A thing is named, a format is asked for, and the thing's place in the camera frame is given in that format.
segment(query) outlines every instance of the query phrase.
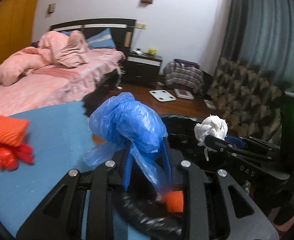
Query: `blue pillow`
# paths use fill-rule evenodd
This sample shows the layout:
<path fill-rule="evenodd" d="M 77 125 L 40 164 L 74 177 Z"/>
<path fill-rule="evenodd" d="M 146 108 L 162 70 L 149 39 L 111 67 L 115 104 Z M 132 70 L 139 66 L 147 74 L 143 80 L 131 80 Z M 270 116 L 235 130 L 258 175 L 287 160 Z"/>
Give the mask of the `blue pillow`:
<path fill-rule="evenodd" d="M 103 32 L 88 38 L 86 41 L 89 49 L 116 49 L 116 44 L 112 39 L 110 28 L 107 28 Z"/>
<path fill-rule="evenodd" d="M 69 36 L 72 32 L 73 32 L 73 31 L 61 31 L 62 34 L 65 34 L 65 35 L 68 35 L 68 36 Z"/>

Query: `headboard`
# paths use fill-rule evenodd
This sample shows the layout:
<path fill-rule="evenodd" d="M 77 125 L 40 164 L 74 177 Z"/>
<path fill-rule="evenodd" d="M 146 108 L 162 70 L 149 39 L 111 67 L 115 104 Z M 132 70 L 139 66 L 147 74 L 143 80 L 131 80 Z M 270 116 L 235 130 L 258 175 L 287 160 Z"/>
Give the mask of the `headboard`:
<path fill-rule="evenodd" d="M 87 19 L 78 20 L 66 23 L 59 23 L 50 26 L 51 31 L 82 31 L 86 39 L 97 35 L 110 28 L 112 39 L 116 44 L 117 50 L 122 51 L 126 56 L 130 52 L 133 31 L 136 20 L 133 19 L 118 19 L 118 18 L 102 18 L 102 19 Z"/>

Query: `orange object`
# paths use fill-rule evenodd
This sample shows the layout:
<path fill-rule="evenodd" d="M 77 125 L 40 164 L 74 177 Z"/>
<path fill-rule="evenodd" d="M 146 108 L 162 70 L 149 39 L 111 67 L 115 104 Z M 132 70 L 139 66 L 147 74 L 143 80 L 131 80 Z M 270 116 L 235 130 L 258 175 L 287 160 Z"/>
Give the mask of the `orange object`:
<path fill-rule="evenodd" d="M 0 143 L 19 146 L 25 136 L 29 121 L 0 115 Z"/>
<path fill-rule="evenodd" d="M 12 151 L 1 147 L 0 148 L 0 169 L 7 169 L 13 171 L 18 168 L 18 162 Z"/>
<path fill-rule="evenodd" d="M 164 196 L 169 213 L 182 213 L 184 211 L 184 195 L 182 191 L 170 191 Z"/>

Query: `white plastic bag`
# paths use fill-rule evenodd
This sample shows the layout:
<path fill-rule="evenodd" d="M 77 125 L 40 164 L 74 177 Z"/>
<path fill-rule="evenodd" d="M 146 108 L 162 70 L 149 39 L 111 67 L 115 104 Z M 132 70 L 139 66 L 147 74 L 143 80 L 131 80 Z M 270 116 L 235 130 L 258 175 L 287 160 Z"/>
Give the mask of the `white plastic bag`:
<path fill-rule="evenodd" d="M 220 119 L 216 115 L 211 115 L 204 119 L 201 124 L 196 124 L 194 128 L 196 139 L 199 141 L 198 145 L 204 145 L 204 140 L 207 135 L 215 136 L 224 140 L 228 131 L 228 126 L 224 119 Z M 205 149 L 206 160 L 208 159 L 207 150 Z"/>

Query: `screw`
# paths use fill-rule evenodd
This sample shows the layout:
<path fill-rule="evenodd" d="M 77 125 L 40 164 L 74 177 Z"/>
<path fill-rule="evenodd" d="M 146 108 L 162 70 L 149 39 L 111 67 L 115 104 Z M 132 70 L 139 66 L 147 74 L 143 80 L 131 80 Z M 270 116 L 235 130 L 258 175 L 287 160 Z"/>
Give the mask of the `screw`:
<path fill-rule="evenodd" d="M 72 169 L 72 170 L 68 171 L 68 175 L 70 177 L 77 176 L 77 174 L 78 174 L 78 171 L 76 169 Z"/>
<path fill-rule="evenodd" d="M 186 168 L 188 168 L 191 165 L 190 161 L 186 161 L 186 160 L 182 161 L 180 164 Z"/>
<path fill-rule="evenodd" d="M 109 161 L 106 161 L 106 162 L 105 162 L 105 165 L 106 165 L 107 167 L 109 167 L 109 168 L 115 166 L 115 164 L 116 164 L 116 163 L 115 163 L 113 160 L 109 160 Z"/>
<path fill-rule="evenodd" d="M 219 170 L 218 171 L 218 175 L 221 177 L 226 177 L 227 176 L 227 172 L 225 170 Z"/>

